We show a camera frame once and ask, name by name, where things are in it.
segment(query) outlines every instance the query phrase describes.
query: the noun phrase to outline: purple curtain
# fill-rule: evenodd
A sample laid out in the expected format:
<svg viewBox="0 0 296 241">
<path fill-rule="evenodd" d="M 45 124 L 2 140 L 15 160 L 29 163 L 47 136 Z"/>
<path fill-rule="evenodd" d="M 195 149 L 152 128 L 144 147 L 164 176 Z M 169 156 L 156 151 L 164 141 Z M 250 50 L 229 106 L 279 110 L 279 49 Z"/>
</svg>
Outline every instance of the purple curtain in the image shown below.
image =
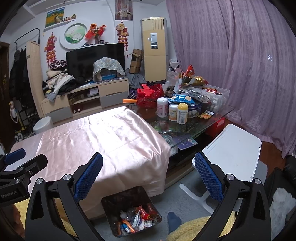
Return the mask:
<svg viewBox="0 0 296 241">
<path fill-rule="evenodd" d="M 268 0 L 166 0 L 178 61 L 230 90 L 227 118 L 282 157 L 296 146 L 296 37 Z"/>
</svg>

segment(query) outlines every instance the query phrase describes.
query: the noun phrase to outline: metal screw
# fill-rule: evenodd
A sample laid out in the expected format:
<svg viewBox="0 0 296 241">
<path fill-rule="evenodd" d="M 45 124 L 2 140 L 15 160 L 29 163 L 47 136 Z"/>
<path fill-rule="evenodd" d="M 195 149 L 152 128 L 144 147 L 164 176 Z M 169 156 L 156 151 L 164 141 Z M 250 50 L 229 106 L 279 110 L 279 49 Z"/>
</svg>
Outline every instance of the metal screw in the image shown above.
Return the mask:
<svg viewBox="0 0 296 241">
<path fill-rule="evenodd" d="M 66 174 L 65 176 L 63 176 L 63 179 L 65 181 L 69 180 L 71 178 L 71 175 L 70 174 Z"/>
<path fill-rule="evenodd" d="M 255 178 L 255 182 L 256 182 L 257 184 L 261 184 L 261 181 L 260 181 L 260 179 L 258 179 L 258 178 Z"/>
<path fill-rule="evenodd" d="M 38 178 L 37 181 L 36 181 L 37 184 L 40 184 L 42 182 L 43 182 L 42 178 Z"/>
<path fill-rule="evenodd" d="M 226 177 L 228 180 L 231 180 L 231 181 L 234 180 L 234 175 L 232 174 L 228 174 Z"/>
</svg>

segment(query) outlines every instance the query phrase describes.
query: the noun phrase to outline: blue sock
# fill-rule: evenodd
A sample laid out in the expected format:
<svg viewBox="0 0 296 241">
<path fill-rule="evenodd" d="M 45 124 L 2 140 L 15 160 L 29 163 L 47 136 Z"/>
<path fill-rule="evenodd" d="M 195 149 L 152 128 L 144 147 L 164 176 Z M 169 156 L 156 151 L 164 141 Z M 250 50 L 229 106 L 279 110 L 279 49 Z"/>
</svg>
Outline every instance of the blue sock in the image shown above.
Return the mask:
<svg viewBox="0 0 296 241">
<path fill-rule="evenodd" d="M 169 234 L 174 232 L 182 224 L 182 220 L 173 212 L 168 213 Z"/>
</svg>

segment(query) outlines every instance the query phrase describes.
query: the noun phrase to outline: bed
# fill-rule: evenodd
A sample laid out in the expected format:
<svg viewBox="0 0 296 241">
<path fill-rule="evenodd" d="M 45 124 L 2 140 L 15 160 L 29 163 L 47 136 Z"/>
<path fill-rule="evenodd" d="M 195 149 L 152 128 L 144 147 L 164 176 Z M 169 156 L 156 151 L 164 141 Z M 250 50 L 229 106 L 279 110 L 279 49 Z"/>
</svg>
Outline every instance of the bed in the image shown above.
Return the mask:
<svg viewBox="0 0 296 241">
<path fill-rule="evenodd" d="M 80 201 L 88 218 L 104 214 L 101 199 L 105 196 L 138 185 L 149 196 L 164 191 L 170 146 L 127 107 L 55 127 L 16 143 L 11 152 L 20 148 L 25 149 L 26 157 L 6 170 L 16 169 L 39 154 L 48 159 L 47 167 L 31 178 L 29 192 L 39 177 L 46 181 L 59 180 L 86 164 L 95 152 L 102 154 L 103 168 L 87 197 Z"/>
</svg>

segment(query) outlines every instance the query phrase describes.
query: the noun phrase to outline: tv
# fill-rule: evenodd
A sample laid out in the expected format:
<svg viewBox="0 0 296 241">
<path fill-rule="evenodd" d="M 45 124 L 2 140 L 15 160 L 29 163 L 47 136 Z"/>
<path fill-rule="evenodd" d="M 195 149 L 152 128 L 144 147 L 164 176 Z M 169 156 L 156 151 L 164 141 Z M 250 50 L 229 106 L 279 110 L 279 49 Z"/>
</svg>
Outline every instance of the tv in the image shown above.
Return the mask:
<svg viewBox="0 0 296 241">
<path fill-rule="evenodd" d="M 75 78 L 84 77 L 86 81 L 93 79 L 94 62 L 107 57 L 118 60 L 126 70 L 123 44 L 100 44 L 82 47 L 66 53 L 68 74 Z"/>
</svg>

